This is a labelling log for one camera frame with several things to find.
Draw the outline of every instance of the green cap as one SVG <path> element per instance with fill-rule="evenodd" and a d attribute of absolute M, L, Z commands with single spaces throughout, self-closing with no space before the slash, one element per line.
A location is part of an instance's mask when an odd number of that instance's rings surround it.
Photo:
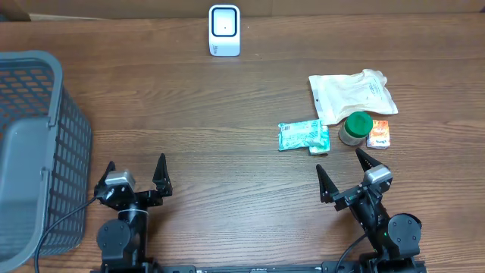
<path fill-rule="evenodd" d="M 345 129 L 352 137 L 364 138 L 371 132 L 373 126 L 371 116 L 364 111 L 358 111 L 347 118 Z"/>

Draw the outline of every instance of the white plastic bag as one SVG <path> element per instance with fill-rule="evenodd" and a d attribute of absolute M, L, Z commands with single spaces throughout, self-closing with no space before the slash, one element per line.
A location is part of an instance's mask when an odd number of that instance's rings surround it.
<path fill-rule="evenodd" d="M 397 107 L 384 86 L 380 71 L 364 69 L 354 75 L 310 76 L 318 118 L 323 125 L 338 124 L 355 111 L 397 114 Z"/>

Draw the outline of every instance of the orange and white packet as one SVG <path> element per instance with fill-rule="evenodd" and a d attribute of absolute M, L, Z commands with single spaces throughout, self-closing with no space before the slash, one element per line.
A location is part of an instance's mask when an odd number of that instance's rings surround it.
<path fill-rule="evenodd" d="M 367 147 L 375 149 L 387 149 L 391 145 L 389 123 L 387 121 L 374 120 L 372 131 L 367 137 Z"/>

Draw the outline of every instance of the plastic bin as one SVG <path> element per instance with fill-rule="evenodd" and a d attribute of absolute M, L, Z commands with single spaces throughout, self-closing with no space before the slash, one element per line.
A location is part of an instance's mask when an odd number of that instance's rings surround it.
<path fill-rule="evenodd" d="M 42 232 L 86 201 L 92 131 L 47 52 L 0 53 L 0 272 L 22 265 Z M 83 239 L 84 211 L 60 223 L 40 254 Z"/>

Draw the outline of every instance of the wood grain surface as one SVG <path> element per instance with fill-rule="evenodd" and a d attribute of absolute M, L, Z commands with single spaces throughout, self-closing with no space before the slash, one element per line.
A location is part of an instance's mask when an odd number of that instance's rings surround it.
<path fill-rule="evenodd" d="M 174 195 L 150 210 L 149 255 L 163 265 L 335 260 L 358 238 L 350 211 L 321 204 L 315 165 L 341 190 L 363 176 L 331 127 L 332 150 L 278 152 L 280 122 L 317 118 L 308 76 L 382 71 L 399 113 L 383 203 L 423 226 L 429 272 L 485 271 L 485 15 L 245 18 L 242 54 L 208 53 L 207 20 L 0 24 L 0 51 L 40 49 L 94 130 L 90 189 L 110 160 L 152 187 L 161 152 Z M 88 208 L 80 247 L 43 272 L 98 268 L 97 231 L 116 212 Z M 350 258 L 371 251 L 365 242 Z M 31 272 L 28 262 L 18 272 Z"/>

